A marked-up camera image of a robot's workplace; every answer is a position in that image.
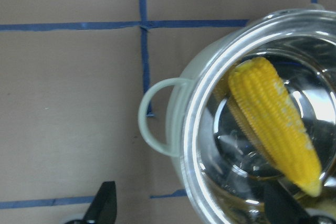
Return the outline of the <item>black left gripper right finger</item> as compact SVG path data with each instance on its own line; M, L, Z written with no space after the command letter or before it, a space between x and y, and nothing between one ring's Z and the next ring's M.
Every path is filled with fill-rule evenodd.
M264 209L270 223L310 223L310 215L277 181L266 182Z

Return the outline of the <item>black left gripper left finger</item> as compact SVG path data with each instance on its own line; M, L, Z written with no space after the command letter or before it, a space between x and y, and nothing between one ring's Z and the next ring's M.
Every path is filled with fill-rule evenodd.
M115 223L117 218L116 183L103 182L81 223Z

